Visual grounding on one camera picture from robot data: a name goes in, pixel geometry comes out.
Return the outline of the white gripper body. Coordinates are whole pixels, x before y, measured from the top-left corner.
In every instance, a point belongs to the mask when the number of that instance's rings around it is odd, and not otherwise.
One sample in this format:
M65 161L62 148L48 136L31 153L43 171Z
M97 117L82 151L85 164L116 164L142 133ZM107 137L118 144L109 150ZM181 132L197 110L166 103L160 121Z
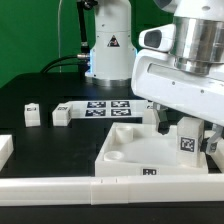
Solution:
M131 87L136 96L224 126L224 64L205 76L174 67L175 57L149 49L135 59Z

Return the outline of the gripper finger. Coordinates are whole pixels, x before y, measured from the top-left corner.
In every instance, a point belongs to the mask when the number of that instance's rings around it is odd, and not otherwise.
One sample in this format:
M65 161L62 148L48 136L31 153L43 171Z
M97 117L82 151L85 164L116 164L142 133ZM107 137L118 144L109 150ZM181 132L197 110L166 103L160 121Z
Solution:
M167 134L169 131L169 123L167 118L167 107L158 103L153 104L153 108L157 111L159 117L158 132Z
M206 153L212 154L216 151L218 141L222 139L224 127L213 124L211 130L204 132L204 138L207 140Z

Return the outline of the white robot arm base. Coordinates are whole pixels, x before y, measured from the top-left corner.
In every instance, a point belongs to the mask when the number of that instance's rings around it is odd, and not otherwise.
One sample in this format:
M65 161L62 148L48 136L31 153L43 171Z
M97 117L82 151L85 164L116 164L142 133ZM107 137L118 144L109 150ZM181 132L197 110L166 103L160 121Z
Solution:
M132 44L129 0L96 0L95 44L90 50L90 83L114 87L129 86L137 49Z

